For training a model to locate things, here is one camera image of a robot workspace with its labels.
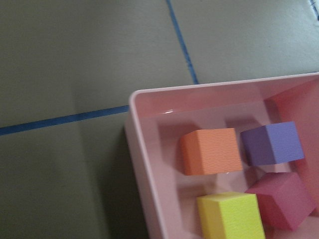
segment pink foam cube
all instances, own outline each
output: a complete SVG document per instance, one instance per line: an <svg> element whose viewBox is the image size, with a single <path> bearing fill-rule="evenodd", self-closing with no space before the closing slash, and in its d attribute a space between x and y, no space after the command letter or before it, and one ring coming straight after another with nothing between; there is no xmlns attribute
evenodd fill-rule
<svg viewBox="0 0 319 239"><path fill-rule="evenodd" d="M294 231L316 208L297 173L266 173L246 193L257 195L263 223Z"/></svg>

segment foam cube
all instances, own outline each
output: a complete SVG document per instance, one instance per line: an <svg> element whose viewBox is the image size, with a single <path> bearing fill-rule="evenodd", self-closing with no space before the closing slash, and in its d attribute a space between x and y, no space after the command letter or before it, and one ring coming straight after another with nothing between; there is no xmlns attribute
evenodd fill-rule
<svg viewBox="0 0 319 239"><path fill-rule="evenodd" d="M278 164L304 158L294 122L247 130L241 133L241 138L251 165Z"/></svg>
<svg viewBox="0 0 319 239"><path fill-rule="evenodd" d="M246 193L257 195L263 223L294 231L316 208L298 174L266 173Z"/></svg>
<svg viewBox="0 0 319 239"><path fill-rule="evenodd" d="M226 192L197 198L205 239L264 239L256 195Z"/></svg>
<svg viewBox="0 0 319 239"><path fill-rule="evenodd" d="M200 129L180 139L186 175L242 170L234 128Z"/></svg>

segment orange foam cube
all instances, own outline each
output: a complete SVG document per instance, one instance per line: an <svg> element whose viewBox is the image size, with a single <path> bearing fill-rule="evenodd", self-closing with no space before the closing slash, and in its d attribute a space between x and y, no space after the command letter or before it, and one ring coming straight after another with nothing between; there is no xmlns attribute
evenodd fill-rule
<svg viewBox="0 0 319 239"><path fill-rule="evenodd" d="M200 129L181 137L186 175L242 170L234 128Z"/></svg>

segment purple foam cube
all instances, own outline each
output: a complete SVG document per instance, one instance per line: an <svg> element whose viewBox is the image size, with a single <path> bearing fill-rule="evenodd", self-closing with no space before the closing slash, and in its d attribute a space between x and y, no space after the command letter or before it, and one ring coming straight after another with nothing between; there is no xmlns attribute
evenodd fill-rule
<svg viewBox="0 0 319 239"><path fill-rule="evenodd" d="M241 132L251 165L285 163L304 158L294 122L274 123Z"/></svg>

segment blue line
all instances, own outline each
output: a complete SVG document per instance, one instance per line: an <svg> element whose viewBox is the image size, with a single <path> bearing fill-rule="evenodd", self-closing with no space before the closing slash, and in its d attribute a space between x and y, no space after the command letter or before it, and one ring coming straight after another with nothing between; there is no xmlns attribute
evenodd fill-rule
<svg viewBox="0 0 319 239"><path fill-rule="evenodd" d="M192 77L192 79L193 79L193 83L196 84L196 85L198 85L199 82L198 82L198 80L197 80L197 77L196 77L196 73L195 73L193 64L192 64L192 62L191 62L191 60L190 60L189 53L188 53L188 51L187 51L187 48L186 48L186 45L185 45L183 36L182 36L182 34L181 34L179 25L178 25L178 23L177 23L177 19L176 19L174 10L173 10L173 6L172 6L170 0L166 0L166 2L167 2L167 5L168 5L168 8L169 8L170 17L171 17L171 20L172 20L172 22L173 22L173 25L174 25L174 28L175 28L175 32L176 32L177 37L178 37L178 40L179 40L180 47L181 47L181 49L182 49L182 51L183 51L185 60L186 60L186 62L187 62L188 70L189 70L190 75L191 75L191 77Z"/></svg>
<svg viewBox="0 0 319 239"><path fill-rule="evenodd" d="M310 0L310 3L311 3L311 6L313 7L315 14L316 14L317 20L319 21L319 12L318 12L316 5L315 5L316 2L314 0Z"/></svg>
<svg viewBox="0 0 319 239"><path fill-rule="evenodd" d="M22 123L22 124L2 127L0 128L0 136L5 134L27 131L27 130L36 129L36 128L43 128L43 127L48 127L48 126L53 126L53 125L58 125L63 123L70 123L70 122L75 122L80 120L88 120L88 119L101 117L101 116L109 116L109 115L124 113L124 112L127 112L128 110L129 110L129 106L119 106L119 107L114 107L114 108L109 108L104 110L91 111L86 113L70 115L70 116L57 117L53 119L44 119L44 120L34 121L30 123Z"/></svg>

